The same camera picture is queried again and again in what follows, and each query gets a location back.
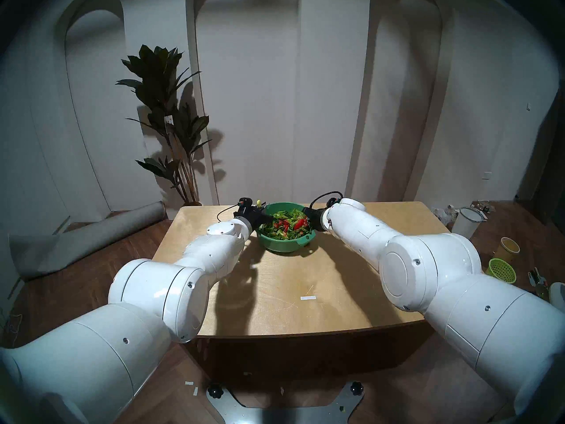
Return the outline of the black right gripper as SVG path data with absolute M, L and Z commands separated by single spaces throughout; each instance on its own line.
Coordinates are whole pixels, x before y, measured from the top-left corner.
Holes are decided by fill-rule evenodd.
M 323 215 L 326 211 L 327 208 L 313 209 L 311 207 L 304 207 L 302 209 L 302 212 L 309 222 L 310 228 L 315 231 L 327 231 L 322 223 Z

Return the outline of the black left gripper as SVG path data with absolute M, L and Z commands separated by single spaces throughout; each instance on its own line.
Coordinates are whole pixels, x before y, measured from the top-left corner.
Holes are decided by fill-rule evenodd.
M 273 221 L 273 216 L 268 214 L 271 214 L 268 205 L 258 206 L 251 198 L 240 198 L 233 216 L 246 220 L 250 227 L 257 227 L 257 223 L 271 223 Z

